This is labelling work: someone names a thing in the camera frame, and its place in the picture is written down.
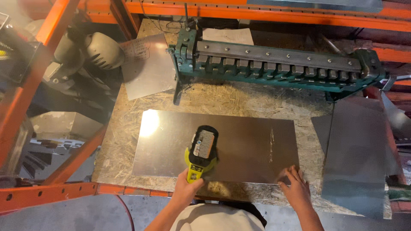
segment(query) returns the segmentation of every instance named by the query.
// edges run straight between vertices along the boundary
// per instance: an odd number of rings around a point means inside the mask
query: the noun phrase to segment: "workbench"
[[[163,29],[166,28],[166,23],[161,21]],[[158,33],[161,31],[150,20],[144,19],[138,37]],[[164,35],[168,44],[176,44],[177,34]],[[125,85],[122,84],[101,150],[97,154],[93,182],[174,191],[176,178],[132,175],[141,117],[143,111],[148,109],[289,119],[294,120],[300,168],[304,178],[310,182],[314,208],[317,211],[357,215],[320,197],[325,156],[311,117],[332,113],[332,104],[326,102],[323,92],[197,79],[183,89],[179,106],[173,105],[173,95],[174,90],[168,90],[129,101]],[[198,195],[221,200],[290,206],[278,185],[209,182]],[[384,217],[388,218],[390,215],[387,202]]]

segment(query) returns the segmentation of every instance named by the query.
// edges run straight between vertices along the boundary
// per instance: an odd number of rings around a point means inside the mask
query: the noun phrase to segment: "cable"
[[[173,33],[173,32],[169,32],[169,31],[163,30],[163,29],[161,28],[160,19],[157,19],[158,25],[159,25],[159,26],[157,26],[157,25],[154,23],[154,21],[153,21],[149,16],[147,16],[147,14],[145,13],[144,7],[143,7],[143,3],[141,2],[141,0],[139,0],[139,2],[140,2],[140,5],[141,5],[141,10],[143,11],[143,15],[144,15],[146,18],[150,19],[150,21],[154,24],[155,27],[157,27],[157,29],[159,29],[159,30],[162,31],[163,33],[170,33],[170,34],[175,34],[175,35],[179,33],[179,32]]]
[[[131,217],[130,211],[128,210],[126,203],[124,203],[123,199],[121,199],[121,197],[119,195],[115,195],[115,196],[120,201],[120,203],[124,206],[124,209],[126,209],[126,213],[129,216],[129,220],[130,220],[130,224],[131,224],[131,231],[134,231],[133,218]]]

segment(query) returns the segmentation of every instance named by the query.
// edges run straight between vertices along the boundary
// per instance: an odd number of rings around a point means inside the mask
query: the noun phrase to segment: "yellow tool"
[[[189,168],[188,183],[193,183],[217,164],[217,138],[218,132],[212,126],[202,125],[198,127],[193,136],[191,147],[186,148],[184,153],[185,163]]]

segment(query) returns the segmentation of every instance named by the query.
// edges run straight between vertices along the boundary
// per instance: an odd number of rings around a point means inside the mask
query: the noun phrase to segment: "concrete floor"
[[[122,196],[130,209],[135,229],[143,230],[166,206],[164,197]],[[291,208],[256,204],[268,221],[266,230],[301,230],[297,215]],[[319,213],[327,231],[411,231],[411,214],[396,215],[392,220]],[[88,196],[70,201],[24,209],[0,216],[0,231],[105,231],[130,230],[128,216],[113,195]]]

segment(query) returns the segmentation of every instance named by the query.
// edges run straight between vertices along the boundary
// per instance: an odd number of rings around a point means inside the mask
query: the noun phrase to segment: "mesh basket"
[[[37,44],[31,33],[0,13],[0,78],[21,83]]]

